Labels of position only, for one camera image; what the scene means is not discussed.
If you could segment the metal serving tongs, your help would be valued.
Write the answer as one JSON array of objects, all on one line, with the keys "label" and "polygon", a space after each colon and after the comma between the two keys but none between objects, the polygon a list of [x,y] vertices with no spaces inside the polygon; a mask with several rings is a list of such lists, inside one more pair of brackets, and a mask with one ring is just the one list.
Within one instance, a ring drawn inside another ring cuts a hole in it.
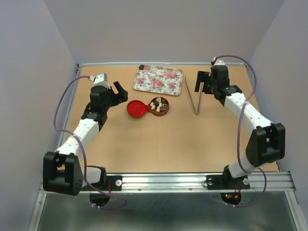
[{"label": "metal serving tongs", "polygon": [[189,96],[190,103],[192,105],[193,112],[194,112],[195,115],[198,115],[199,114],[199,110],[200,110],[200,103],[201,103],[202,92],[198,92],[198,104],[195,105],[195,103],[193,101],[192,93],[191,93],[191,91],[189,89],[189,86],[188,86],[188,82],[187,82],[186,76],[184,77],[184,84],[185,84],[185,88],[186,88],[188,96]]}]

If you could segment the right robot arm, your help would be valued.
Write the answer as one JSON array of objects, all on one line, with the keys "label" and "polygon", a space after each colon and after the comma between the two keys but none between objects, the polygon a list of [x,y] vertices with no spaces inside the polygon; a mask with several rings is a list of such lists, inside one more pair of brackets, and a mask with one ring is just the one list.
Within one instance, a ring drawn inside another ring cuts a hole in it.
[{"label": "right robot arm", "polygon": [[224,107],[239,119],[250,134],[245,155],[227,165],[221,174],[206,178],[209,190],[249,189],[248,175],[260,166],[276,162],[285,156],[285,127],[265,118],[242,90],[230,84],[226,65],[213,65],[209,72],[198,71],[195,92],[213,95]]}]

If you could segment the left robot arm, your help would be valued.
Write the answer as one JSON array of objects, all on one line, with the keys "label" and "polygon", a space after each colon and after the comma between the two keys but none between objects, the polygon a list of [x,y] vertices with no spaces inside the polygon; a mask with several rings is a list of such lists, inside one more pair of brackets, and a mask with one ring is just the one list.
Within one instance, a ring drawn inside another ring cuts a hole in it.
[{"label": "left robot arm", "polygon": [[110,107],[128,100],[128,92],[119,82],[114,82],[117,92],[105,80],[93,80],[90,102],[87,104],[76,129],[67,131],[69,138],[54,152],[46,152],[43,158],[43,189],[68,195],[77,195],[85,186],[103,189],[107,185],[104,167],[86,164],[85,148],[101,131],[107,121]]}]

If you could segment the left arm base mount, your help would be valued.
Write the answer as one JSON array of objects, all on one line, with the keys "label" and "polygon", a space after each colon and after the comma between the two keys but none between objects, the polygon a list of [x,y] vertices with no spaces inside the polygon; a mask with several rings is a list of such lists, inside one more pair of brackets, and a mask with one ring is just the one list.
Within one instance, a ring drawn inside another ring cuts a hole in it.
[{"label": "left arm base mount", "polygon": [[[122,190],[123,177],[121,175],[108,176],[104,167],[87,166],[87,180],[93,187],[100,191],[106,191],[107,194]],[[90,193],[89,195],[91,206],[98,209],[107,208],[111,198],[114,197],[101,193]]]}]

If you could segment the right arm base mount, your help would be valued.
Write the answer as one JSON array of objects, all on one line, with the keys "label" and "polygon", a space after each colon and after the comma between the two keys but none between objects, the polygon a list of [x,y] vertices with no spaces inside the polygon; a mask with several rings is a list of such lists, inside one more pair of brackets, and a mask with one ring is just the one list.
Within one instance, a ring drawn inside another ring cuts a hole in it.
[{"label": "right arm base mount", "polygon": [[208,175],[203,185],[210,191],[220,191],[222,201],[228,205],[239,205],[242,190],[250,189],[247,176],[235,179],[227,174]]}]

